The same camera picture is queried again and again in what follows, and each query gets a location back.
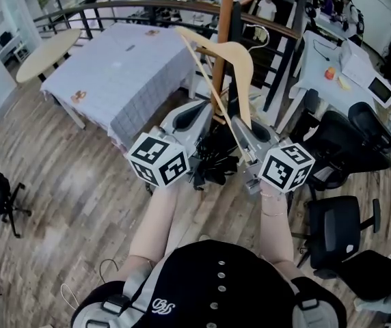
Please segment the round table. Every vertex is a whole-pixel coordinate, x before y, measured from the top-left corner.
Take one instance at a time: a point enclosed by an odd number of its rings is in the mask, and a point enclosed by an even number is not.
[[[67,55],[80,34],[80,29],[67,29],[44,42],[21,65],[16,74],[16,81],[25,83],[34,77],[44,81],[43,72],[51,66],[57,68],[57,61]]]

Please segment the white cable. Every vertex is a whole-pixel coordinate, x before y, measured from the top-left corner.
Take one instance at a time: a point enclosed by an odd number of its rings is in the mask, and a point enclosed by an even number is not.
[[[68,288],[68,290],[70,291],[71,295],[74,297],[74,300],[75,300],[75,303],[77,304],[77,307],[80,306],[80,305],[79,305],[79,302],[77,301],[77,298],[75,297],[74,293],[72,292],[72,290],[71,290],[71,288],[70,288],[70,286],[69,286],[68,284],[62,283],[62,285],[60,286],[60,295],[62,296],[62,298],[64,298],[64,301],[65,301],[73,310],[75,310],[76,308],[75,308],[74,306],[72,306],[72,305],[68,302],[68,300],[66,300],[66,298],[65,298],[65,296],[64,296],[64,294],[63,294],[63,292],[62,292],[62,288],[63,288],[64,286],[66,286],[66,287]]]

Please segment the white door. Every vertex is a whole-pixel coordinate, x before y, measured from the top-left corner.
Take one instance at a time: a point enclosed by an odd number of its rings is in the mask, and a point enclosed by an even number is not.
[[[0,4],[4,18],[10,24],[13,34],[18,34],[29,52],[33,52],[42,39],[34,25],[25,0],[0,0]]]

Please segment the wooden handrail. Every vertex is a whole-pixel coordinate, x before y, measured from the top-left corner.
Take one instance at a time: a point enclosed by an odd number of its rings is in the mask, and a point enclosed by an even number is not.
[[[156,8],[174,8],[177,10],[188,10],[194,12],[207,13],[212,15],[218,15],[220,12],[220,8],[218,5],[213,5],[211,3],[204,2],[189,2],[189,1],[177,1],[177,0],[117,0],[117,1],[104,1],[101,3],[89,3],[86,5],[80,5],[75,8],[68,8],[65,10],[59,10],[56,12],[52,12],[50,14],[46,14],[45,16],[41,16],[35,18],[33,21],[38,22],[42,20],[46,20],[50,17],[59,17],[63,14],[76,14],[80,11],[84,11],[86,9],[94,9],[94,8],[123,8],[123,7],[156,7]],[[298,40],[299,33],[289,29],[283,25],[278,23],[271,22],[267,19],[256,17],[251,14],[243,13],[241,15],[241,19],[244,23],[249,24],[257,24],[262,25],[268,30],[276,31],[286,38],[291,38]]]

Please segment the hanger hook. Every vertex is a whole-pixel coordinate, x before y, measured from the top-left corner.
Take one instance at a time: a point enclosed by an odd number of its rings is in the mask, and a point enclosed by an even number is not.
[[[247,25],[247,26],[248,27],[261,28],[267,34],[267,41],[265,42],[265,44],[260,45],[260,46],[252,46],[247,51],[250,52],[251,50],[254,50],[254,49],[260,49],[261,47],[266,47],[269,44],[269,42],[270,42],[270,34],[269,34],[269,31],[265,27],[263,27],[262,25]]]

